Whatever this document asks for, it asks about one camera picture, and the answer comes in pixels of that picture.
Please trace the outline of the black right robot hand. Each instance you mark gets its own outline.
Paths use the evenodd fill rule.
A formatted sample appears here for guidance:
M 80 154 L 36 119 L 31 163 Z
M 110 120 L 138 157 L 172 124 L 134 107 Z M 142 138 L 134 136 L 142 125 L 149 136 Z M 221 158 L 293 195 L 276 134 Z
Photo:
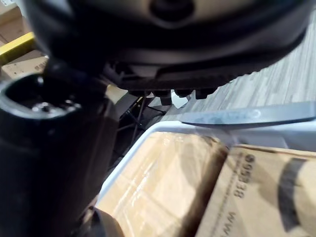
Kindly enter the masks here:
M 107 85 L 212 94 L 285 57 L 313 0 L 25 0 L 41 73 L 0 88 L 0 234 L 106 237 L 94 206 L 119 118 Z

